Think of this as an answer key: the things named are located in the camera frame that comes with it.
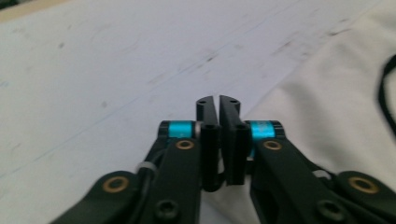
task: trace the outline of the black cable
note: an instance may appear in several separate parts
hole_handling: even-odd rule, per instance
[[[152,162],[156,166],[159,166],[161,164],[161,160],[164,154],[165,154],[165,149],[158,151],[157,153],[154,154],[154,156],[149,162]],[[140,216],[142,215],[141,212],[149,197],[149,190],[151,188],[152,180],[155,177],[155,172],[149,168],[141,167],[137,171],[137,175],[139,176],[139,179],[142,180],[142,185],[140,186],[140,200],[137,203],[136,208],[134,209],[134,213],[127,221],[128,224],[137,223]]]
[[[379,106],[382,110],[382,113],[389,124],[389,127],[393,131],[393,135],[396,137],[396,122],[389,112],[389,107],[387,105],[387,96],[386,96],[387,93],[386,93],[386,89],[385,89],[385,80],[386,80],[387,76],[390,74],[390,72],[395,67],[396,67],[396,55],[391,57],[390,60],[387,62],[387,64],[384,67],[382,77],[379,82],[378,102],[379,102]]]
[[[377,216],[376,214],[370,212],[369,210],[339,196],[336,193],[332,193],[332,195],[337,198],[337,200],[342,203],[346,209],[351,212],[355,217],[358,217],[359,220],[364,220],[364,223],[370,224],[390,224],[382,217]]]

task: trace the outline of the white cloth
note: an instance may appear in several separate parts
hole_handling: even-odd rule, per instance
[[[396,139],[376,100],[383,66],[396,54],[395,9],[396,2],[384,1],[350,28],[332,34],[332,41],[245,119],[279,120],[289,140],[309,160],[336,174],[371,175],[396,191]],[[387,88],[395,111],[393,77]],[[258,222],[249,186],[237,188],[208,198],[234,223]]]
[[[338,39],[351,35],[352,31],[339,35],[335,31],[348,26],[376,2],[381,0],[279,0],[248,4],[40,0],[2,11],[0,223],[48,223],[76,204],[100,176],[117,170],[132,171],[146,156],[161,120],[194,118],[193,102],[201,97],[211,94],[235,97],[243,103],[242,113],[246,115],[329,36]],[[359,41],[354,43],[359,44],[356,54],[375,60],[375,66],[363,61],[364,68],[369,66],[375,71],[367,73],[373,76],[379,74],[378,66],[384,63],[386,55],[394,51],[393,48],[384,52],[387,42],[394,39],[392,36],[377,38],[394,24],[392,11],[396,7],[391,2],[383,6],[386,13],[378,10],[378,15],[366,19],[368,25],[363,23],[359,30],[353,30]],[[361,49],[367,40],[360,37],[366,33],[369,34],[366,39],[373,39],[370,46],[382,46],[375,53],[370,48]],[[343,41],[339,43],[351,47]],[[338,143],[331,144],[336,149],[318,147],[334,139],[331,133],[334,129],[330,127],[336,123],[327,117],[334,116],[340,122],[339,114],[323,107],[333,104],[324,99],[325,95],[317,95],[318,90],[298,82],[308,75],[324,75],[305,74],[322,71],[323,68],[317,69],[318,62],[331,59],[336,66],[341,65],[332,61],[333,56],[326,56],[326,52],[334,53],[332,47],[326,49],[296,77],[262,99],[245,119],[279,119],[290,140],[309,159],[331,171],[346,170],[347,167],[338,164],[346,159],[354,160],[349,163],[354,165],[351,170],[365,172],[380,162],[386,167],[389,161],[394,161],[390,154],[388,161],[378,158],[362,170],[364,164],[357,161],[368,160],[349,151],[363,150],[360,147],[344,150]],[[360,54],[367,50],[370,54]],[[349,64],[352,70],[357,66],[361,64]],[[309,78],[312,87],[316,87],[315,80],[320,78]],[[287,87],[287,83],[294,82],[297,83],[292,85],[297,87]],[[297,93],[315,97],[315,101],[312,98],[302,101],[303,95],[293,96]],[[314,110],[304,108],[306,105],[319,107]],[[311,117],[305,117],[308,109]],[[326,113],[320,115],[317,110]],[[320,136],[326,135],[326,141],[317,137],[315,145],[312,143],[314,138],[309,132],[320,128],[310,129],[313,124],[306,123],[306,118],[314,120],[321,129],[326,128]],[[360,136],[349,131],[354,137]],[[367,135],[374,138],[368,132],[362,137],[366,141]],[[349,138],[338,136],[336,140]],[[387,180],[391,170],[382,174],[383,168],[377,167],[366,173],[391,185]],[[257,222],[248,184],[223,188],[207,198],[216,201],[213,206],[235,223]],[[216,214],[204,204],[201,222],[223,223]]]

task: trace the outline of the white table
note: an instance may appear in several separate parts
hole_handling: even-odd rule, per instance
[[[47,223],[133,171],[164,119],[242,115],[379,0],[47,1],[0,12],[0,223]],[[202,223],[228,223],[207,203]]]

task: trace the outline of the black plastic part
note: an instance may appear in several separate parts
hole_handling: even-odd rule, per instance
[[[338,194],[334,193],[333,195],[344,205],[348,212],[350,212],[359,221],[359,223],[390,224],[390,222],[387,222],[384,218],[377,216],[364,207],[361,207],[359,204],[353,203]]]
[[[166,149],[168,144],[168,128],[169,128],[168,120],[164,120],[161,122],[160,127],[158,128],[157,139],[152,145],[148,155],[145,158],[145,161],[152,161],[161,151]]]
[[[224,177],[219,174],[220,126],[212,96],[196,102],[196,117],[197,121],[201,121],[202,187],[205,191],[213,192],[221,187]]]
[[[356,204],[372,211],[390,223],[396,223],[396,194],[379,180],[355,171],[336,178],[336,186]]]
[[[221,153],[227,185],[244,184],[252,144],[250,127],[239,118],[240,106],[234,98],[220,96]]]
[[[13,7],[18,4],[18,1],[16,0],[5,0],[0,2],[0,10],[7,8],[7,7]]]
[[[52,224],[124,223],[139,198],[136,175],[117,171],[101,177],[76,205]]]
[[[171,140],[138,223],[198,223],[201,198],[200,152],[199,142],[194,139]],[[177,215],[171,220],[165,220],[168,215],[159,218],[161,214],[158,206],[164,200],[177,204]]]
[[[250,196],[261,223],[357,223],[287,139],[268,138],[255,148]]]
[[[162,223],[177,221],[180,214],[178,204],[172,200],[162,200],[155,205],[154,216]]]
[[[274,126],[275,136],[276,138],[286,138],[285,130],[283,129],[282,124],[277,120],[270,120],[272,125]]]

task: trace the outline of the pencil mark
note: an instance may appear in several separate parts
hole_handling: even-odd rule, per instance
[[[8,81],[0,81],[0,88],[6,88],[8,87],[9,82]]]
[[[11,149],[11,151],[14,151],[15,149],[17,149],[17,148],[20,147],[21,145],[22,145],[22,143],[17,144],[15,147],[13,147],[13,148]]]
[[[313,11],[309,14],[309,16],[310,16],[310,17],[316,16],[316,14],[317,14],[318,11],[319,11],[319,8],[313,10]]]
[[[111,24],[104,24],[96,29],[96,32],[91,36],[91,42],[96,39],[99,34],[101,34],[104,30],[111,27]]]
[[[120,57],[125,57],[125,54],[128,54],[128,53],[130,53],[130,52],[133,52],[133,51],[135,51],[136,49],[139,48],[139,41],[140,41],[140,35],[137,37],[136,41],[135,41],[133,44],[128,45],[128,46],[124,47],[123,49],[120,49],[120,50],[117,52],[117,54],[118,54]]]
[[[161,82],[161,81],[164,79],[164,77],[165,77],[165,73],[162,73],[162,74],[160,74],[160,75],[154,77],[153,79],[151,79],[151,80],[148,82],[148,84],[149,84],[149,85],[155,85],[155,84]]]
[[[274,51],[271,55],[275,56],[278,53],[282,52],[283,50],[285,50],[286,48],[288,48],[291,45],[291,40],[286,42],[284,45],[282,45],[280,48],[278,48],[276,51]]]
[[[344,30],[341,30],[341,31],[338,31],[338,32],[329,32],[329,33],[327,33],[327,35],[329,35],[329,36],[339,35],[339,34],[341,34],[343,32],[346,32],[346,31],[350,31],[350,29],[344,29]]]
[[[300,3],[300,2],[301,2],[301,0],[297,0],[297,1],[295,1],[294,3],[291,3],[290,5],[288,5],[287,7],[284,7],[284,8],[282,8],[282,9],[280,9],[280,10],[277,11],[276,13],[274,13],[274,14],[272,14],[272,15],[266,16],[266,17],[265,17],[261,22],[259,22],[257,25],[255,25],[254,27],[252,27],[252,28],[248,29],[247,31],[245,31],[245,34],[248,34],[248,33],[252,32],[252,31],[258,29],[259,27],[261,27],[265,22],[267,22],[268,18],[271,18],[271,17],[274,18],[274,17],[277,16],[278,14],[280,14],[280,13],[282,13],[282,12],[284,12],[284,11],[289,10],[290,8],[296,6],[296,5],[297,5],[298,3]]]

